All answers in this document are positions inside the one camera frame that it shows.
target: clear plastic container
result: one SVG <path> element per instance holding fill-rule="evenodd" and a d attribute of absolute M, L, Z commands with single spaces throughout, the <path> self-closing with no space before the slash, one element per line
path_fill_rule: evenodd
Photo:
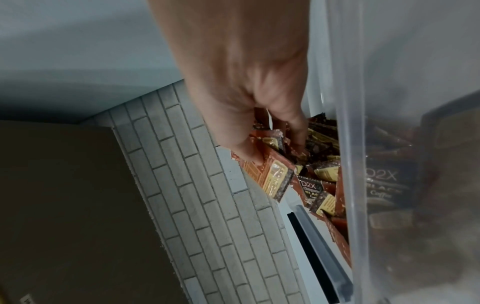
<path fill-rule="evenodd" d="M 339 123 L 354 302 L 479 303 L 480 2 L 312 10 L 310 66 Z"/>

